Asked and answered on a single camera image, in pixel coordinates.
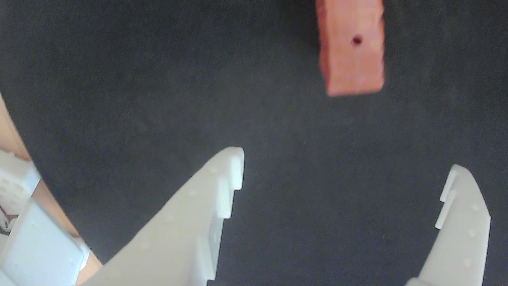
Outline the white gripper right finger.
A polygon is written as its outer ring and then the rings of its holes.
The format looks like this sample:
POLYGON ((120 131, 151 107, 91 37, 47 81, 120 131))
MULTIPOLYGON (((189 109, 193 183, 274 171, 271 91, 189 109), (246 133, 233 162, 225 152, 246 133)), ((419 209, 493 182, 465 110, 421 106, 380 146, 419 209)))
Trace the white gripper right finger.
POLYGON ((471 172, 455 164, 440 195, 437 239, 417 277, 408 286, 481 286, 491 216, 471 172))

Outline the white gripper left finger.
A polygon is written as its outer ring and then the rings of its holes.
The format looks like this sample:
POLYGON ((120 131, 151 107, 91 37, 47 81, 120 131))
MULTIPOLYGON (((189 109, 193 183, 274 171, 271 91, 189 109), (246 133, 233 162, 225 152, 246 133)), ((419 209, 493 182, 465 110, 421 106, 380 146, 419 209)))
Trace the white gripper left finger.
POLYGON ((205 286, 216 279, 223 223, 242 189, 243 148, 210 158, 86 286, 205 286))

